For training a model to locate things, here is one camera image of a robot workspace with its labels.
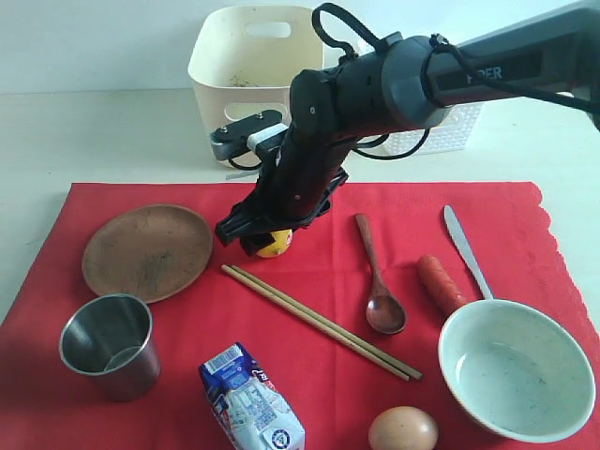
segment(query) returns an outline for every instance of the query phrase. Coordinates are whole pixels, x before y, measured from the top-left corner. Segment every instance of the egg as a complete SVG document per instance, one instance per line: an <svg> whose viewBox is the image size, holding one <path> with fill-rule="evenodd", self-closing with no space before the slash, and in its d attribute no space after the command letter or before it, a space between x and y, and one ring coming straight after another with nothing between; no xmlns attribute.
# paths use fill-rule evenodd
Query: egg
<svg viewBox="0 0 600 450"><path fill-rule="evenodd" d="M426 412L398 406L379 414L368 430L372 450L433 450L438 426Z"/></svg>

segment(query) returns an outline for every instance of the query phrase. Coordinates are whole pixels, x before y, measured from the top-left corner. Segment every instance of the red cloth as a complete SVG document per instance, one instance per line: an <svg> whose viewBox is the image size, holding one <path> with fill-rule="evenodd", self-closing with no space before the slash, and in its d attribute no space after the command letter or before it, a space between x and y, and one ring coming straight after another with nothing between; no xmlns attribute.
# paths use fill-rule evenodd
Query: red cloth
<svg viewBox="0 0 600 450"><path fill-rule="evenodd" d="M211 226L251 189L226 185L74 185L17 300L0 328L0 448L230 449L203 396L197 366L236 340L289 400L307 430L308 450L368 450L368 427L387 408L413 405L441 430L438 450L518 450L528 444L475 425L444 384L437 360L443 317L419 284L414 263L437 255L469 299L481 297L446 236L450 203L499 298L546 312L569 330L600 369L598 335L569 277L541 194L530 183L349 184L333 210L294 235L274 260L250 260L238 245L215 251L189 288L151 305L162 363L157 385L129 403L106 401L61 363L57 346L70 315L94 298L81 261L106 221L149 203L179 203ZM370 274L353 214L367 213L383 277L408 312L399 335L368 328ZM424 372L404 382L340 346L223 273L238 264L355 334ZM547 449L599 448L600 414L576 436Z"/></svg>

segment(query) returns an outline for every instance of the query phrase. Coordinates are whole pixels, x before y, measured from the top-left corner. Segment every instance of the knife blade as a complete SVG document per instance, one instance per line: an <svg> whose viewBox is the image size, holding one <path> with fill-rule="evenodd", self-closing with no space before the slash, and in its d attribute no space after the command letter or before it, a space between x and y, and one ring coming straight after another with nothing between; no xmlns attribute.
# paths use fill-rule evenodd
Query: knife blade
<svg viewBox="0 0 600 450"><path fill-rule="evenodd" d="M452 242L454 242L462 261L464 261L465 264L467 264L467 267L469 267L469 270L471 270L471 273L477 282L477 286L479 286L479 290L484 295L484 298L493 299L494 296L492 295L491 290L486 283L484 274L479 268L479 264L475 259L475 255L473 255L473 251L471 250L467 236L465 235L465 232L462 231L462 227L460 226L460 222L458 222L457 215L454 213L452 206L449 204L443 208L443 220L446 224L446 229L450 233Z"/></svg>

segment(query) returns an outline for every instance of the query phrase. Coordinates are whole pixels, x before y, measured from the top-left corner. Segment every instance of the stainless steel cup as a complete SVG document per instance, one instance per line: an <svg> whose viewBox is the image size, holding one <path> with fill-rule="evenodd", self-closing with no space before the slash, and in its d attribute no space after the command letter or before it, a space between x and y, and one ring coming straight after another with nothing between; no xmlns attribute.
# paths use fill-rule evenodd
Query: stainless steel cup
<svg viewBox="0 0 600 450"><path fill-rule="evenodd" d="M142 300L121 293L104 295L69 319L60 337L60 356L108 398L139 398L160 373L152 328L152 314Z"/></svg>

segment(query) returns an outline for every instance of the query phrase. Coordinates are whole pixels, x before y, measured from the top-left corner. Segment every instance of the white bowl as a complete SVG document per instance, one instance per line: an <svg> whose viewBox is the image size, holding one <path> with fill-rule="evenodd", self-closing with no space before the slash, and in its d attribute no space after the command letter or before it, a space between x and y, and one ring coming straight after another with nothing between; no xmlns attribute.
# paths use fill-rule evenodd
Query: white bowl
<svg viewBox="0 0 600 450"><path fill-rule="evenodd" d="M596 388L585 353L531 307L506 300L461 307L443 326L438 356L463 409L501 436L553 443L592 414Z"/></svg>

